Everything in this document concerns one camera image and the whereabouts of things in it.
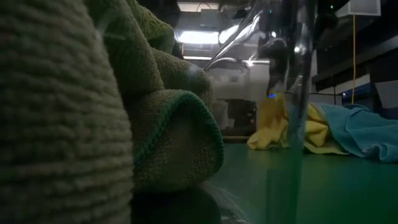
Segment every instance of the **blue towel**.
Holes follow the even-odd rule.
[[[384,119],[360,105],[320,106],[343,149],[361,158],[398,162],[398,120]]]

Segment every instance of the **cable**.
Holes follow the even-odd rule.
[[[353,95],[351,96],[351,104],[354,104],[354,97],[355,97],[355,79],[356,79],[356,16],[353,15],[353,70],[354,70],[354,77],[353,77]]]
[[[205,2],[201,2],[201,3],[199,3],[199,5],[198,5],[198,7],[197,7],[197,12],[198,12],[199,7],[200,7],[200,5],[201,5],[202,3],[205,4],[205,5],[207,5],[207,6],[209,7],[209,9],[212,9],[211,6],[210,6],[209,4],[207,4],[207,3],[205,3]]]
[[[336,82],[335,82],[335,76],[334,75],[332,75],[332,77],[331,77],[331,82],[333,84],[333,96],[334,96],[335,105],[336,105]]]

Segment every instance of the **yellow towel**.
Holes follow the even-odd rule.
[[[251,149],[268,149],[276,144],[288,147],[288,124],[284,95],[266,98],[259,107],[259,129],[248,140],[248,146]],[[326,119],[311,103],[308,104],[304,146],[316,154],[347,154],[334,141]]]

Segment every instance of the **white panel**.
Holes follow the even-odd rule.
[[[375,85],[383,108],[398,107],[398,80],[375,83]]]
[[[357,78],[355,80],[355,87],[358,87],[358,86],[361,86],[361,85],[365,85],[365,84],[367,84],[369,82],[370,82],[369,74],[364,75],[364,76],[359,77],[359,78]],[[352,89],[353,89],[353,81],[350,80],[350,81],[347,81],[347,82],[344,82],[342,84],[337,85],[336,86],[336,94],[342,93],[342,92],[347,91],[347,90],[352,90]]]
[[[343,17],[348,15],[348,3],[345,4],[341,9],[336,12],[337,17]]]
[[[319,93],[321,93],[321,94],[334,94],[335,91],[334,91],[333,87],[329,87],[329,88],[326,88],[324,90],[319,91]]]
[[[293,94],[286,94],[286,100],[291,102]],[[310,94],[308,96],[308,102],[310,103],[326,103],[329,105],[334,105],[336,101],[336,105],[341,106],[341,97],[334,95],[322,95],[322,94]]]
[[[352,15],[380,16],[380,0],[351,0],[348,3],[348,13]]]

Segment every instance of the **microfiber towel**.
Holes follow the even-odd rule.
[[[131,120],[134,191],[172,192],[209,178],[223,162],[223,142],[204,72],[169,54],[171,27],[137,2],[85,2],[94,23],[107,27],[103,39]]]
[[[280,145],[288,147],[288,109],[283,94],[266,98],[259,107],[259,129],[248,140],[251,149],[268,149]],[[347,154],[331,137],[325,117],[308,104],[308,117],[305,122],[304,146],[316,154]]]
[[[398,162],[398,120],[389,120],[367,108],[321,105],[336,141],[348,152],[382,162]]]
[[[130,122],[85,5],[0,8],[0,223],[131,223]]]

